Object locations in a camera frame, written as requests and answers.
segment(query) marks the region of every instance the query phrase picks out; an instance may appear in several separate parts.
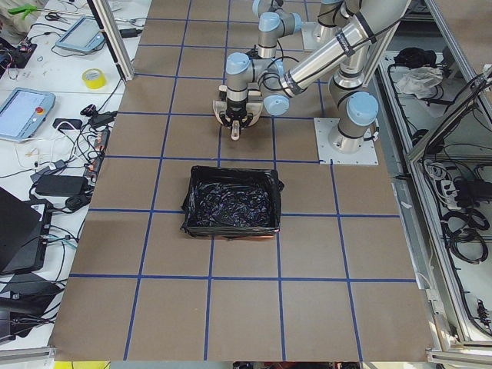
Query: black box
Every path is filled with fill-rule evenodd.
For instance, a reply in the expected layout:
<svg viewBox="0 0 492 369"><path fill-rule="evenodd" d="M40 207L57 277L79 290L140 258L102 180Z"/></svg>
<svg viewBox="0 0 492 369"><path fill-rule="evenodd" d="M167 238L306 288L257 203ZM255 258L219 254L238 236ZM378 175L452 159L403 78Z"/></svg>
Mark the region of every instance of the black box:
<svg viewBox="0 0 492 369"><path fill-rule="evenodd" d="M275 170L194 166L181 229L191 236L273 236L283 187Z"/></svg>

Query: yellow object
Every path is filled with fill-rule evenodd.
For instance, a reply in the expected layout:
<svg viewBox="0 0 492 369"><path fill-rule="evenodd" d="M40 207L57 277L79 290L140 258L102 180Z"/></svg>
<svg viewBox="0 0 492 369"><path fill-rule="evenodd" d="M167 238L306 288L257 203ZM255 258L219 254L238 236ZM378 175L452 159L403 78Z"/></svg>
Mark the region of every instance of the yellow object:
<svg viewBox="0 0 492 369"><path fill-rule="evenodd" d="M105 74L97 68L88 69L82 73L82 80L85 85L92 90L96 90L106 85Z"/></svg>
<svg viewBox="0 0 492 369"><path fill-rule="evenodd" d="M56 361L55 369L109 369L108 364L107 361Z"/></svg>

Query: white desk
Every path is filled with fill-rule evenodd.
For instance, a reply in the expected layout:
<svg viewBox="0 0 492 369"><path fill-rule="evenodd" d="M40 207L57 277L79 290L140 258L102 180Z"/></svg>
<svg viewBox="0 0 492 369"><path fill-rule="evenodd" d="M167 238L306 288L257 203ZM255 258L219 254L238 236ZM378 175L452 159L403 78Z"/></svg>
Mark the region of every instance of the white desk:
<svg viewBox="0 0 492 369"><path fill-rule="evenodd" d="M82 0L77 0L75 2L78 6L82 3L84 3ZM147 15L151 0L120 0L119 3L123 9L115 12L116 17L140 18ZM75 10L74 7L65 5L58 0L50 0L46 5L46 8L67 11ZM87 6L80 9L79 12L85 14L90 13ZM44 15L45 13L40 14L39 22L56 25L60 28L68 28L68 25L61 22L47 22ZM64 16L64 18L71 20L71 22L76 19L69 15ZM132 27L125 23L118 24L121 25L121 28ZM48 30L55 31L53 28L35 26L29 35L38 35ZM7 73L0 79L0 101L4 101L12 89L16 87L32 88L55 93L56 101L53 109L33 136L35 138L45 138L47 140L53 138L54 135L56 135L56 137L61 137L61 134L57 134L56 130L52 127L55 118L80 118L85 123L88 119L80 116L80 111L89 104L95 104L98 107L101 106L106 98L108 98L109 94L115 89L119 81L118 72L107 46L92 55L62 58L51 52L51 48L57 39L57 35L43 35L35 38L35 43L38 44L38 48L27 67L19 70L17 79L11 80ZM125 39L125 46L127 47L130 58L134 58L135 56L138 41L139 38ZM105 87L93 91L84 85L81 80L81 74L84 70L89 68L100 68L105 73L107 80L107 85ZM125 86L121 84L103 111L118 110L124 88ZM71 147L72 143L66 138L57 140L53 160L68 159ZM15 148L17 148L19 160L16 158ZM0 140L0 158L2 158L0 177L22 171L25 169L22 166L32 166L34 161L38 159L38 156L29 155L28 153L35 148L40 152L49 153L51 150L51 143L49 141L28 141L26 143L15 144L10 141ZM80 161L74 161L70 166L81 166L82 164L83 163ZM83 168L69 168L64 171L64 174L82 175L83 172ZM27 171L10 178L0 178L0 186L21 200L28 200L28 191L32 185L29 176L32 173L34 172ZM62 207L62 204L65 202L65 198L51 197L47 199L57 207ZM87 210L88 207L84 207L74 214L53 214L52 224L64 228L72 234L77 234L78 229L85 219ZM57 231L54 228L50 230L50 233L61 236L65 235L64 232ZM57 242L50 244L47 247L44 266L40 271L36 271L36 274L44 279L54 280L62 264L62 255L63 247L61 243ZM65 260L59 279L67 278L74 256L75 249L66 245ZM6 282L9 279L10 277L0 278L0 281ZM61 299L62 294L53 300L48 309L55 306ZM14 341L0 344L0 351L45 347L48 344L52 328L52 324L45 324L41 327L34 328L25 338L17 337Z"/></svg>

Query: white robot link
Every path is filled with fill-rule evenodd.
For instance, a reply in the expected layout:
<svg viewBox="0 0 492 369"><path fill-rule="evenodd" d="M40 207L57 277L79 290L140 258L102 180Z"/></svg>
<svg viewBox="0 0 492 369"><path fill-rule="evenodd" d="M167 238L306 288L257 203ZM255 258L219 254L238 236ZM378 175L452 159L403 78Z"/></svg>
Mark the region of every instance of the white robot link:
<svg viewBox="0 0 492 369"><path fill-rule="evenodd" d="M253 13L260 19L258 47L228 56L226 85L219 88L219 99L213 101L217 119L231 129L231 138L238 140L242 129L258 121L263 107L270 115L284 114L291 98L339 67L329 89L340 121L329 139L345 153L356 151L378 112L376 99L362 91L367 80L364 69L369 49L384 43L384 35L396 28L409 3L410 0L321 0L311 35L319 46L284 71L283 59L290 57L275 58L278 39L299 32L303 27L301 17L286 12L283 0L254 0ZM377 57L382 52L371 54Z"/></svg>

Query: plastic bag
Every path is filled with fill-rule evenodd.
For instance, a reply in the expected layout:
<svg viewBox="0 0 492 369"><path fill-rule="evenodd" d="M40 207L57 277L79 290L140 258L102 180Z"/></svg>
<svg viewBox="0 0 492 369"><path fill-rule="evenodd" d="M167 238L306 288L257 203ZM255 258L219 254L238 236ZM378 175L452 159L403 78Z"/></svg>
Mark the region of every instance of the plastic bag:
<svg viewBox="0 0 492 369"><path fill-rule="evenodd" d="M194 166L181 229L192 236L272 236L280 230L283 187L275 170Z"/></svg>
<svg viewBox="0 0 492 369"><path fill-rule="evenodd" d="M439 68L422 67L411 69L397 82L396 87L404 94L417 98L429 98L436 93L435 87L443 80L443 72Z"/></svg>

